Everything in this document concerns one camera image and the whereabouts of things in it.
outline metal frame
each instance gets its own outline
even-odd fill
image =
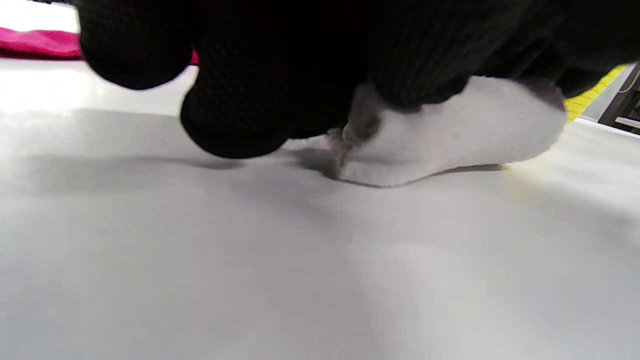
[[[602,113],[602,116],[598,119],[599,124],[606,126],[614,126],[616,124],[616,118],[627,110],[631,110],[629,107],[634,107],[637,104],[638,98],[637,90],[640,88],[640,81],[636,81],[636,76],[640,72],[640,65],[636,65],[631,73],[627,76],[625,82],[620,86],[621,89],[629,88],[629,91],[624,93],[617,93],[613,100]]]

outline gloved hand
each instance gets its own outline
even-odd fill
[[[200,70],[180,114],[204,150],[251,158],[346,123],[366,79],[357,1],[82,0],[81,47],[103,78],[148,89]]]
[[[352,163],[379,165],[385,163],[380,159],[400,149],[406,152],[403,163],[420,159],[418,163],[425,167],[424,153],[433,156],[425,149],[437,148],[437,140],[443,138],[433,133],[434,124],[447,134],[460,121],[436,110],[453,109],[456,102],[450,98],[460,94],[472,76],[516,82],[542,79],[549,88],[557,86],[571,96],[587,90],[614,66],[639,59],[637,26],[628,22],[622,30],[616,19],[598,18],[610,2],[79,0],[77,7],[87,62],[116,84],[146,89],[170,81],[186,68],[196,49],[200,71],[180,117],[188,135],[211,154],[261,156],[290,138],[342,129],[347,121],[357,124],[349,120],[349,108],[356,87],[367,83],[370,98],[363,103],[384,104],[376,110],[381,115],[376,124],[382,131],[402,131],[390,139],[378,129],[375,136],[365,139],[371,143],[391,140],[394,148],[383,147],[384,154],[378,154],[376,146],[377,158],[371,158],[366,143],[343,153],[351,159],[366,154]],[[636,3],[629,6],[640,8]],[[590,37],[582,36],[579,26],[585,18],[598,19],[590,22]],[[615,39],[609,36],[614,30],[620,32]],[[477,95],[488,95],[481,87],[475,89]],[[533,119],[534,113],[518,113],[506,104],[511,101],[508,96],[494,94],[498,95],[485,103],[513,110],[509,113],[513,119],[498,120]],[[470,112],[466,120],[506,116],[507,112],[492,110],[482,117]],[[393,116],[382,116],[390,113]],[[416,119],[421,124],[412,123]],[[418,129],[429,131],[429,144],[420,143],[427,138]],[[511,140],[502,145],[492,142],[492,131],[476,145],[499,156],[482,161],[522,160],[508,149]],[[529,131],[521,129],[514,136]],[[467,141],[457,139],[461,144]],[[538,143],[548,145],[548,141]],[[433,169],[444,166],[428,163]],[[451,161],[448,166],[476,163]],[[345,164],[340,168],[347,179],[348,168],[353,167]],[[396,184],[415,177],[405,174],[377,183]],[[360,176],[351,180],[367,182]]]

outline magenta fabric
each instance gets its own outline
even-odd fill
[[[0,28],[0,57],[35,60],[82,60],[79,35],[66,31],[15,31]],[[198,55],[191,59],[198,65]]]

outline finger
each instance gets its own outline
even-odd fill
[[[191,61],[186,1],[81,0],[80,43],[89,66],[108,81],[152,88]]]
[[[200,71],[180,116],[197,145],[223,158],[273,152],[295,128],[279,24],[258,4],[243,5],[209,2],[200,12]]]

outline black glove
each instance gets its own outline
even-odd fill
[[[200,71],[182,124],[204,150],[250,158],[346,123],[366,79],[366,12],[350,4],[82,0],[77,7],[86,61],[118,85],[171,81],[195,48]]]

